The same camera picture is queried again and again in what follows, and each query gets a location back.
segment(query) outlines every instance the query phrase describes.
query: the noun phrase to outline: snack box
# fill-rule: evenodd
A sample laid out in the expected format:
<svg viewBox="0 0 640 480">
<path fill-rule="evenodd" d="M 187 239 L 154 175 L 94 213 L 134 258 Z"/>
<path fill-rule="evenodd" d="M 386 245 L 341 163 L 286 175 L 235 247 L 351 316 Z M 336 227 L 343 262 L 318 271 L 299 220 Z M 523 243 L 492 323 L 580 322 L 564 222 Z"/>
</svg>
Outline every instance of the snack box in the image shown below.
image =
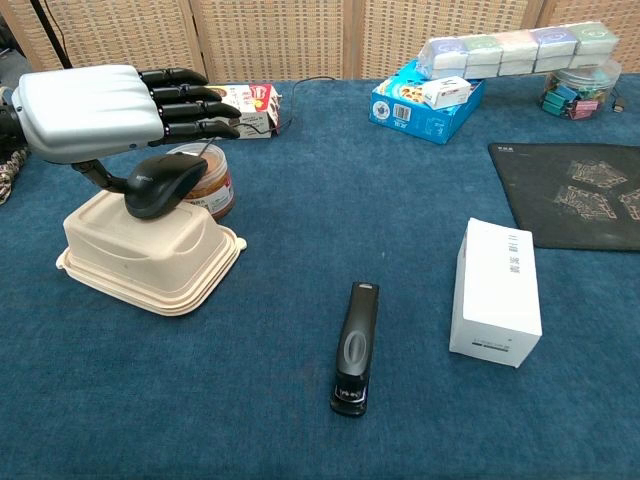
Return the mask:
<svg viewBox="0 0 640 480">
<path fill-rule="evenodd" d="M 422 86 L 429 79 L 416 70 L 417 59 L 402 67 L 371 93 L 369 120 L 384 127 L 445 144 L 478 107 L 484 81 L 471 80 L 467 103 L 433 110 L 424 103 Z"/>
<path fill-rule="evenodd" d="M 242 113 L 239 119 L 220 117 L 217 120 L 231 126 L 248 123 L 261 132 L 240 125 L 240 138 L 270 138 L 272 134 L 278 134 L 280 95 L 273 85 L 208 85 L 208 88 L 222 97 L 222 103 L 236 107 Z"/>
</svg>

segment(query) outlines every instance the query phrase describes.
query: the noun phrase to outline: white cardboard box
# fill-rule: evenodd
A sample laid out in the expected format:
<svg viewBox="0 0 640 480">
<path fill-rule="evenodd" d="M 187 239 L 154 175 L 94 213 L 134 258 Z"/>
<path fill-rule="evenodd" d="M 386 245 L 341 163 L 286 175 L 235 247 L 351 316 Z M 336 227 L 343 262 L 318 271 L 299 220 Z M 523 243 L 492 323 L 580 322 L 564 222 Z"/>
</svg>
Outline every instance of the white cardboard box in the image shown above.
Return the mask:
<svg viewBox="0 0 640 480">
<path fill-rule="evenodd" d="M 460 77 L 431 80 L 422 85 L 424 103 L 434 110 L 467 103 L 471 84 Z"/>
<path fill-rule="evenodd" d="M 458 252 L 449 351 L 517 368 L 541 336 L 531 232 L 470 219 Z"/>
<path fill-rule="evenodd" d="M 236 107 L 242 113 L 238 120 L 219 118 L 223 122 L 235 125 L 248 123 L 253 128 L 240 125 L 240 138 L 270 138 L 277 134 L 278 115 L 280 113 L 280 96 L 271 84 L 262 85 L 209 85 L 222 97 L 222 103 Z"/>
</svg>

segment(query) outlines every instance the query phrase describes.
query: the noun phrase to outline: silver robotic hand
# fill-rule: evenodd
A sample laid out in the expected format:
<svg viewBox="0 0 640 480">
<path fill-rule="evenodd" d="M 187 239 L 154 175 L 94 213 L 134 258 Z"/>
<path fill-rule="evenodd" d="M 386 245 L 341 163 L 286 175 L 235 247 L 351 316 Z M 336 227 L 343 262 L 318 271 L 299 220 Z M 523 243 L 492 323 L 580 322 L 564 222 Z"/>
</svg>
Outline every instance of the silver robotic hand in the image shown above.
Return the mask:
<svg viewBox="0 0 640 480">
<path fill-rule="evenodd" d="M 5 115 L 18 120 L 13 133 L 22 134 L 33 152 L 62 164 L 147 145 L 237 138 L 236 129 L 215 118 L 240 112 L 220 103 L 206 84 L 199 73 L 180 68 L 138 72 L 102 65 L 30 73 L 11 97 L 15 113 Z"/>
<path fill-rule="evenodd" d="M 48 162 L 71 164 L 99 187 L 123 193 L 132 215 L 154 218 L 189 192 L 206 162 L 160 155 L 125 179 L 97 159 L 203 137 L 238 138 L 229 124 L 240 112 L 221 103 L 207 83 L 191 70 L 138 72 L 129 65 L 26 74 L 11 102 L 0 105 L 0 135 L 23 141 Z"/>
</svg>

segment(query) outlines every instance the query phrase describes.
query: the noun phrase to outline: woven screen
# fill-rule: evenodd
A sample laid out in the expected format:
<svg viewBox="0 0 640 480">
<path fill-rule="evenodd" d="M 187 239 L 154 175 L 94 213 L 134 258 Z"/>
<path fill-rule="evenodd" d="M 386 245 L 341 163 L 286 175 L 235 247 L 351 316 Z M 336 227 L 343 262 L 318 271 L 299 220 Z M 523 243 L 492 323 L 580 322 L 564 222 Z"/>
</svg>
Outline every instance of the woven screen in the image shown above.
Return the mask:
<svg viewBox="0 0 640 480">
<path fill-rule="evenodd" d="M 21 23 L 21 34 L 32 51 L 25 53 L 34 68 L 61 68 L 29 0 L 8 3 L 3 8 L 13 9 Z M 48 0 L 48 4 L 75 67 L 125 63 L 139 70 L 185 67 L 204 72 L 188 0 Z"/>
<path fill-rule="evenodd" d="M 8 0 L 6 3 L 2 2 L 1 9 L 34 70 L 62 68 L 60 60 L 58 60 L 58 56 L 28 0 Z"/>
<path fill-rule="evenodd" d="M 388 77 L 430 37 L 520 28 L 528 0 L 367 0 L 360 72 Z"/>
<path fill-rule="evenodd" d="M 342 75 L 343 0 L 192 0 L 216 82 Z"/>
<path fill-rule="evenodd" d="M 600 20 L 620 37 L 614 58 L 625 72 L 640 72 L 640 0 L 547 0 L 546 25 Z"/>
</svg>

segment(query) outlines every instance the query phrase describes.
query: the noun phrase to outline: clear plastic container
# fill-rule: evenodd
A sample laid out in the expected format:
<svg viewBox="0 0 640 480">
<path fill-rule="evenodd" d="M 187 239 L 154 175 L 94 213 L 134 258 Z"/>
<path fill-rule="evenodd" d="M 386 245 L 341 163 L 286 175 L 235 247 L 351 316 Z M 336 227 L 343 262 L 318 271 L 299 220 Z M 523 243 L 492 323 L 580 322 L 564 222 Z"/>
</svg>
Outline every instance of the clear plastic container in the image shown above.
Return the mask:
<svg viewBox="0 0 640 480">
<path fill-rule="evenodd" d="M 174 148 L 169 153 L 200 155 L 206 143 L 188 143 Z M 198 184 L 184 197 L 185 201 L 204 207 L 214 219 L 219 220 L 235 205 L 231 172 L 224 152 L 215 145 L 209 145 L 202 153 L 208 167 Z"/>
<path fill-rule="evenodd" d="M 542 109 L 570 120 L 592 118 L 605 107 L 622 67 L 609 59 L 599 67 L 565 69 L 547 75 Z"/>
</svg>

